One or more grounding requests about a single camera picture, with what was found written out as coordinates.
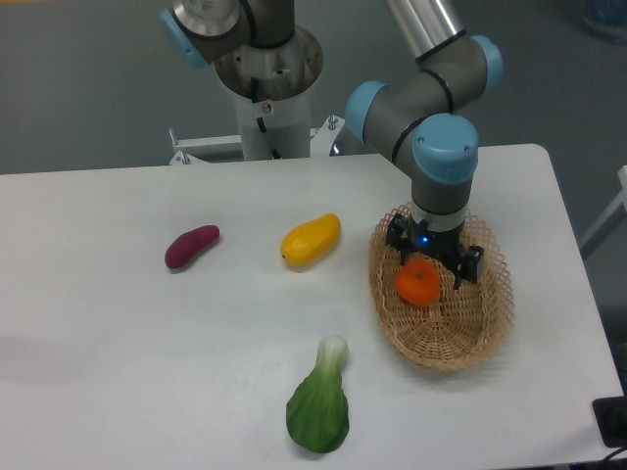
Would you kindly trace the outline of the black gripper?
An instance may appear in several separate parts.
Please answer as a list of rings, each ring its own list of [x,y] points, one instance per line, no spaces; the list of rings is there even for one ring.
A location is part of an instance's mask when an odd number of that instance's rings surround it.
[[[405,266],[413,253],[421,253],[441,262],[454,275],[454,288],[462,283],[477,284],[484,270],[484,248],[461,243],[462,222],[447,231],[432,231],[428,224],[397,212],[388,224],[385,245],[394,249]]]

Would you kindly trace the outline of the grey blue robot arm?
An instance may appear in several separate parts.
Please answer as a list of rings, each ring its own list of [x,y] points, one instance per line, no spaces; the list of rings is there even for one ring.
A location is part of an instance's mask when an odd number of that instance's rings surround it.
[[[389,11],[417,64],[404,87],[361,84],[349,98],[345,126],[410,178],[410,214],[397,215],[387,244],[403,259],[421,253],[457,282],[477,283],[483,249],[461,231],[478,134],[458,111],[492,90],[503,75],[499,48],[468,35],[447,1],[392,1]],[[175,1],[161,13],[174,48],[193,68],[213,66],[236,108],[248,161],[308,157],[310,94],[323,68],[317,39],[295,21],[290,1]]]

